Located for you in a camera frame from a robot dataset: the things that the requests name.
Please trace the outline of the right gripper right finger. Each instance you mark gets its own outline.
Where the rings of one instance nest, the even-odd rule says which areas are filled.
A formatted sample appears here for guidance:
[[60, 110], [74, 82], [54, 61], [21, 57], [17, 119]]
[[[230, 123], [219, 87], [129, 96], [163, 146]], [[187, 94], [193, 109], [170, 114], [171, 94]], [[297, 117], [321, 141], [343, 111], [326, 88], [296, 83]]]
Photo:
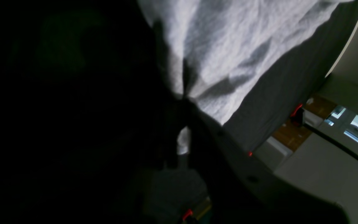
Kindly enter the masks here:
[[345, 211], [276, 177], [190, 100], [189, 167], [205, 182], [213, 224], [348, 224]]

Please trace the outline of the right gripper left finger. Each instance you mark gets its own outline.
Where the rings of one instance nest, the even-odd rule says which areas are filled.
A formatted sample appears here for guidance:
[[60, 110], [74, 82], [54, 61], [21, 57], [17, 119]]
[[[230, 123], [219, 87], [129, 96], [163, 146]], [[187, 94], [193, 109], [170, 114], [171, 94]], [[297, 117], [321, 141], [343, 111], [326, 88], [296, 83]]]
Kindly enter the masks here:
[[0, 224], [141, 223], [138, 171], [177, 165], [185, 100], [142, 98], [76, 121], [0, 135]]

